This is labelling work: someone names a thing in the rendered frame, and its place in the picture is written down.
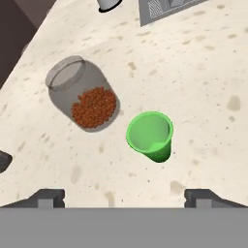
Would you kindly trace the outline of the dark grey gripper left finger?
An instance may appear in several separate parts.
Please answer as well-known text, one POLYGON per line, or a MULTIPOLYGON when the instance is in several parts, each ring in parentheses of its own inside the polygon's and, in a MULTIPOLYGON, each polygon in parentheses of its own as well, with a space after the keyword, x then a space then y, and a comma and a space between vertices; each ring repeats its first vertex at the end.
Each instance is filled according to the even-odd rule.
POLYGON ((29 198, 6 204, 4 208, 40 208, 43 206, 64 208, 64 198, 64 189, 40 189, 29 198))

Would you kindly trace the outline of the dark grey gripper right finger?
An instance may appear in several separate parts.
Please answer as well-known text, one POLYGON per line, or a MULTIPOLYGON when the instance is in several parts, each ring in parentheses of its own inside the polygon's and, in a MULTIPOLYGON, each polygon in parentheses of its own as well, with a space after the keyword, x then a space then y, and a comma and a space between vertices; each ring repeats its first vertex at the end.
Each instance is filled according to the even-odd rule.
POLYGON ((209 189, 186 189, 185 208, 246 208, 246 205, 220 198, 209 189))

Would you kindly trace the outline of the green plastic cup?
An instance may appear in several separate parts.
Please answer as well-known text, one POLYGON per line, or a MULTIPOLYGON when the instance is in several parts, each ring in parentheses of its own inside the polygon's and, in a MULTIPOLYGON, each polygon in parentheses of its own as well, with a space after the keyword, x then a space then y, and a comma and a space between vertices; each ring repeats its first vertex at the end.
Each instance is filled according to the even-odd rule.
POLYGON ((137 115, 128 125, 126 141, 135 151, 156 163, 164 163, 171 155, 173 125, 159 111, 137 115))

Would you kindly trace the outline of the glass jar with brown contents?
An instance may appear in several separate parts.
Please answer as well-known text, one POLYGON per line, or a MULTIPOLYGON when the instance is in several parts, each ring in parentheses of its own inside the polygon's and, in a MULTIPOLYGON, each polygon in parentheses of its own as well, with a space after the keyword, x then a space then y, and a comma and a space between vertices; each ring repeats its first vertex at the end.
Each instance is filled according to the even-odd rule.
POLYGON ((106 129, 120 111, 119 99, 103 72, 78 55, 56 63, 46 75, 46 87, 52 103, 86 132, 106 129))

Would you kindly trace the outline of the dark grey round object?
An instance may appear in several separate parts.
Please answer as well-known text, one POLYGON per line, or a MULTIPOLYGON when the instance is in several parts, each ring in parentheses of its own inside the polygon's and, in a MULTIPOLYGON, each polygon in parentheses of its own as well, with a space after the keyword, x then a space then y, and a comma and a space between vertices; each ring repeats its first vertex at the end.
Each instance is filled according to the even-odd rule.
POLYGON ((11 164, 13 156, 0 150, 0 173, 4 172, 11 164))

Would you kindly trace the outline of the grey sink basin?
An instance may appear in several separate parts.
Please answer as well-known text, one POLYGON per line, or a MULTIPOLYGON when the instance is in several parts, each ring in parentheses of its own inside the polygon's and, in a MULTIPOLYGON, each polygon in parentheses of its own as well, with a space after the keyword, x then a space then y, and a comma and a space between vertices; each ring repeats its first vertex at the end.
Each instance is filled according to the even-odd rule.
POLYGON ((205 1, 207 0, 139 0, 140 26, 180 13, 205 1))

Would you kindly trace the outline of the grey cylindrical container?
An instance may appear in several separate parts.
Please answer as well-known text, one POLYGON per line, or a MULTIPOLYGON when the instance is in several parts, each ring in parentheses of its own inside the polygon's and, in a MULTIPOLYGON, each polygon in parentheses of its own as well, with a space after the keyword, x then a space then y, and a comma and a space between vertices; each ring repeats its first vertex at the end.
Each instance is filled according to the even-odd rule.
POLYGON ((99 4, 99 12, 106 13, 116 8, 122 0, 97 0, 97 2, 99 4))

